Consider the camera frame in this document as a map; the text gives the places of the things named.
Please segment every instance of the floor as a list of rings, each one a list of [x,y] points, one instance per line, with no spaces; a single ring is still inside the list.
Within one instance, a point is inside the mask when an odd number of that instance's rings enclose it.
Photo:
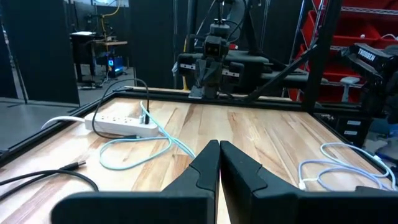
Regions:
[[[83,106],[101,98],[107,87],[119,80],[134,78],[134,69],[126,69],[127,75],[121,75],[117,80],[111,80],[104,83],[103,87],[96,90],[78,90],[80,104]],[[95,81],[101,81],[103,77],[99,76]],[[134,85],[132,81],[118,83],[114,88],[125,85]],[[18,96],[22,99],[21,88],[17,88]],[[0,150],[7,149],[29,136],[40,131],[42,125],[49,119],[56,116],[65,116],[71,113],[74,107],[52,106],[54,103],[48,102],[30,102],[29,105],[23,104],[23,100],[12,100],[0,98]]]

